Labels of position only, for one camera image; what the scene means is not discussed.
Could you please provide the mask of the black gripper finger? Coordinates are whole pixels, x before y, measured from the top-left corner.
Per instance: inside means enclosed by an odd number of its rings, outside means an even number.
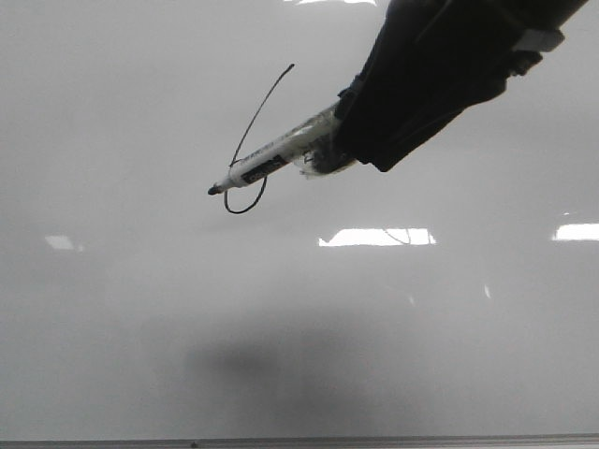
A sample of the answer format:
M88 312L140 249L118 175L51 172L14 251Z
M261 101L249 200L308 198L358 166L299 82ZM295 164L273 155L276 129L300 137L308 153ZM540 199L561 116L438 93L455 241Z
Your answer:
M341 94L334 149L387 172L564 40L581 1L391 1Z

